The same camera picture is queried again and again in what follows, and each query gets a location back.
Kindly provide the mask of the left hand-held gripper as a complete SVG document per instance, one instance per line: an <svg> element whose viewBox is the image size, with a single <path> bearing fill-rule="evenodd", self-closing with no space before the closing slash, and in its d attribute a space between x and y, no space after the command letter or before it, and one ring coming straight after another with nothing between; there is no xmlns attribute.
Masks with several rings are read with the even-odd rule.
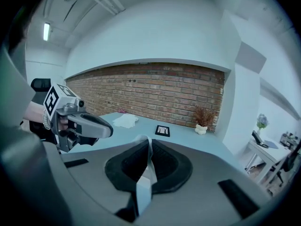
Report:
<svg viewBox="0 0 301 226"><path fill-rule="evenodd" d="M84 100L65 85L55 83L51 86L44 107L51 131L57 136L57 148L66 153L76 144L94 145L97 138L108 138L113 134L112 126L102 118L88 114ZM69 126L67 130L59 130L60 117L75 122L76 129Z"/></svg>

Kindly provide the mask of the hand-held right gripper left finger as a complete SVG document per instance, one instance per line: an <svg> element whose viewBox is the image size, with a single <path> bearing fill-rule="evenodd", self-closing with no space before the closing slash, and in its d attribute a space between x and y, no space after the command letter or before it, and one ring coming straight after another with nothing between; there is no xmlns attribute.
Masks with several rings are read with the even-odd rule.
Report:
<svg viewBox="0 0 301 226"><path fill-rule="evenodd" d="M61 158L81 189L108 212L134 222L138 217L136 183L146 168L147 141Z"/></svg>

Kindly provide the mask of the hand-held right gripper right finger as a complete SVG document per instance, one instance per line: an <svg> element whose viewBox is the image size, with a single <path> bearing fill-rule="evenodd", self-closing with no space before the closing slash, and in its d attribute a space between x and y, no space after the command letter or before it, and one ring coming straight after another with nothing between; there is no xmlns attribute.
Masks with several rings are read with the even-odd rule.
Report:
<svg viewBox="0 0 301 226"><path fill-rule="evenodd" d="M222 158L182 145L161 141L185 155L192 174L177 191L155 194L141 215L141 226L230 226L242 220L219 182L232 180L258 207L271 196L243 171Z"/></svg>

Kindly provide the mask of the white cloth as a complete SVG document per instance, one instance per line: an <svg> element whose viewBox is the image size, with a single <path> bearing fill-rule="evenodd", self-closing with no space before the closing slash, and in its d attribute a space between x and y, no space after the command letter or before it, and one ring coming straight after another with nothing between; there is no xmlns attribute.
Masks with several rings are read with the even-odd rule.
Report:
<svg viewBox="0 0 301 226"><path fill-rule="evenodd" d="M132 128L139 118L133 114L123 114L113 121L113 125L116 127Z"/></svg>

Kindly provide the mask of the white strip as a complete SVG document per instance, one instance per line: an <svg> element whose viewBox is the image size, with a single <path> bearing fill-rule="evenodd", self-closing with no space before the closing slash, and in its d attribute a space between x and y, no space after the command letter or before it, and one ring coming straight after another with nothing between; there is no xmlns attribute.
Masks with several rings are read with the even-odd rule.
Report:
<svg viewBox="0 0 301 226"><path fill-rule="evenodd" d="M147 135L138 135L135 138L136 142L142 142L146 140L147 145L147 160L146 168L136 183L136 201L138 215L142 215L148 205L152 200L152 185L157 183L157 176L155 172L155 167L152 162L153 149L152 149L152 139Z"/></svg>

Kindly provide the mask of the person's left forearm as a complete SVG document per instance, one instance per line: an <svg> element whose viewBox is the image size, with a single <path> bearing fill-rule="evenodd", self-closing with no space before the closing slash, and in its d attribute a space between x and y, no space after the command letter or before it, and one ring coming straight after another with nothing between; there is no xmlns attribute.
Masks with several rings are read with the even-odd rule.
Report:
<svg viewBox="0 0 301 226"><path fill-rule="evenodd" d="M30 102L23 119L37 123L43 123L44 106L35 102Z"/></svg>

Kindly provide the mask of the person's left hand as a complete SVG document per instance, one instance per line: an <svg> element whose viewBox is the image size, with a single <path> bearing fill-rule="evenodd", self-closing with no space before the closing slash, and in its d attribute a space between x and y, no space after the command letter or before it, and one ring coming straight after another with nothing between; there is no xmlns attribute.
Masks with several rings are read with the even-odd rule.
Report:
<svg viewBox="0 0 301 226"><path fill-rule="evenodd" d="M71 126L72 129L76 129L77 124L73 121L68 120L66 117L60 117L58 122L59 130L67 130Z"/></svg>

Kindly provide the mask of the dried plant in white pot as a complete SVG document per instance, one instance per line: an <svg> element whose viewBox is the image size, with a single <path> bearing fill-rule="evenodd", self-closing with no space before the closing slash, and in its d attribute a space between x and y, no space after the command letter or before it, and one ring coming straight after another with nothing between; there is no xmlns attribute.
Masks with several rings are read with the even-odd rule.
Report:
<svg viewBox="0 0 301 226"><path fill-rule="evenodd" d="M195 132L199 135L206 134L208 127L212 125L216 116L216 111L196 106L194 111L194 119L196 122Z"/></svg>

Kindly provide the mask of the white desk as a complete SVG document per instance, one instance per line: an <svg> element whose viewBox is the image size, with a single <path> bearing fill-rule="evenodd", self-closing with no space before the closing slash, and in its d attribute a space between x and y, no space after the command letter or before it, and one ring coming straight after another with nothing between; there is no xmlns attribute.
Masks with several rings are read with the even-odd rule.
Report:
<svg viewBox="0 0 301 226"><path fill-rule="evenodd" d="M246 166L246 171L248 172L250 170L252 164L254 163L257 157L259 157L261 160L263 160L264 163L266 163L264 168L254 179L254 181L257 184L260 184L261 181L264 179L264 177L267 175L267 173L270 171L270 169L272 167L275 167L275 170L268 177L268 179L265 181L263 186L267 186L267 184L279 172L286 158L292 153L291 150L282 146L280 143L277 143L276 141L273 141L272 139L269 138L266 139L267 141L274 143L277 146L277 149L271 147L264 148L262 146L259 146L254 139L250 139L250 141L247 144L247 148L249 148L252 151L253 156L251 157L251 159L249 160Z"/></svg>

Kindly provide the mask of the person's grey clothing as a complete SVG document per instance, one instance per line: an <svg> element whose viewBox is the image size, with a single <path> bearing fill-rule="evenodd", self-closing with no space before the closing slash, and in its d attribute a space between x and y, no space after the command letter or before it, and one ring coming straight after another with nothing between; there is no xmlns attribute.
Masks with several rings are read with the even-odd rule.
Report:
<svg viewBox="0 0 301 226"><path fill-rule="evenodd" d="M14 66L7 50L0 48L0 128L18 127L35 91Z"/></svg>

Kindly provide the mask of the black office chair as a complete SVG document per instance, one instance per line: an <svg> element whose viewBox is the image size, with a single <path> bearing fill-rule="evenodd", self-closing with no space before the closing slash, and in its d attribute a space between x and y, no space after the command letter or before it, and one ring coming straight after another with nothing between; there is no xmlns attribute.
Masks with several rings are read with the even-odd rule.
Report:
<svg viewBox="0 0 301 226"><path fill-rule="evenodd" d="M297 147L294 149L294 151L285 159L284 163L282 164L282 167L278 170L276 176L281 181L279 187L281 187L284 183L284 181L281 177L281 170L283 170L284 172L289 172L293 168L294 162L298 156L298 151L300 149L301 149L301 142L297 145Z"/></svg>

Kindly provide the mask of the flowers in vase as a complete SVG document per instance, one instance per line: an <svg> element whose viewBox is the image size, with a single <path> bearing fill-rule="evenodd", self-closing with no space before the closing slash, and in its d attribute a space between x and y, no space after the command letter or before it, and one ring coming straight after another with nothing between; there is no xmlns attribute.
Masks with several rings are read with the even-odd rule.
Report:
<svg viewBox="0 0 301 226"><path fill-rule="evenodd" d="M265 129L269 124L269 121L267 119L267 117L265 116L265 114L261 113L258 115L257 117L257 123L256 123L256 127L257 127L257 134L260 135L261 134L261 130Z"/></svg>

